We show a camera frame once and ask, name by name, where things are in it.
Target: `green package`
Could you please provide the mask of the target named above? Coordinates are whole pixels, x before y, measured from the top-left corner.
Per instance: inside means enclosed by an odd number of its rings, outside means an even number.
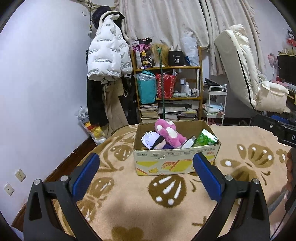
[[[205,145],[214,145],[218,142],[218,138],[213,134],[208,132],[206,129],[203,129],[199,137],[195,140],[193,147],[205,146]]]

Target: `blanket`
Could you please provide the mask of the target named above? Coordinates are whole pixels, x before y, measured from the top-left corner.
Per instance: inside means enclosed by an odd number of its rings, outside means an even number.
[[[267,204],[275,200],[287,181],[290,147],[258,127],[211,128],[221,142],[214,165],[236,180],[258,178]],[[136,129],[137,125],[123,127],[93,149],[100,156],[100,168],[77,206],[104,241],[191,240],[216,202],[196,173],[138,176],[133,159]],[[163,192],[168,186],[169,192]],[[221,235],[228,232],[238,205],[239,200]],[[65,232],[73,236],[58,202],[55,208]]]

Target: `red patterned bag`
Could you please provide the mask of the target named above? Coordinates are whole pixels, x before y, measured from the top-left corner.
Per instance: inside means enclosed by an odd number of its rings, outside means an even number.
[[[161,92],[161,74],[156,74],[157,80],[157,97],[162,98]],[[176,76],[170,74],[163,74],[163,88],[165,93],[165,99],[171,98],[174,93],[176,82]]]

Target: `white rolling cart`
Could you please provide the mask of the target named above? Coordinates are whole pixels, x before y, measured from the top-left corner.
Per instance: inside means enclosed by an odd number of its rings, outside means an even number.
[[[221,91],[212,91],[212,88],[220,88]],[[227,88],[224,86],[211,86],[209,88],[209,108],[210,108],[210,102],[211,102],[211,95],[225,96],[225,102],[224,102],[223,115],[217,115],[216,113],[214,113],[214,114],[208,113],[206,110],[204,110],[205,115],[207,117],[207,123],[209,122],[209,118],[222,118],[221,125],[223,125],[224,117],[225,117],[225,109],[226,109]]]

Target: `metal screw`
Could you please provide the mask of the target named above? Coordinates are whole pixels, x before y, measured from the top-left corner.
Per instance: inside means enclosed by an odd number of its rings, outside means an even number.
[[[34,185],[38,185],[40,183],[40,179],[36,179],[33,183]]]
[[[68,180],[68,176],[62,176],[62,177],[61,177],[61,181],[62,181],[62,182],[65,182],[65,181],[67,181],[67,180]]]
[[[260,183],[260,181],[259,181],[257,178],[254,178],[253,182],[254,182],[255,184],[259,184],[259,183]]]
[[[227,181],[232,181],[233,177],[232,177],[231,175],[226,175],[226,176],[225,176],[225,179],[226,179]]]

